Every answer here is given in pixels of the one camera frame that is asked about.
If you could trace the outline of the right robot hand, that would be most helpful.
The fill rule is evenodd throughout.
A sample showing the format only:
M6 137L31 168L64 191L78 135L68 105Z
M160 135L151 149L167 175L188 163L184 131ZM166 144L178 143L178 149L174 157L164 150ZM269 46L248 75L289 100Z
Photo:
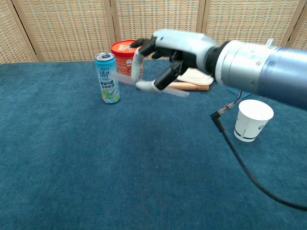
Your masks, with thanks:
M157 30L151 38L139 38L130 47L137 48L131 66L131 79L136 88L145 92L161 92L188 68L212 75L213 53L218 44L208 36L169 29ZM170 65L153 81L140 80L141 63L151 55L153 59L168 57Z

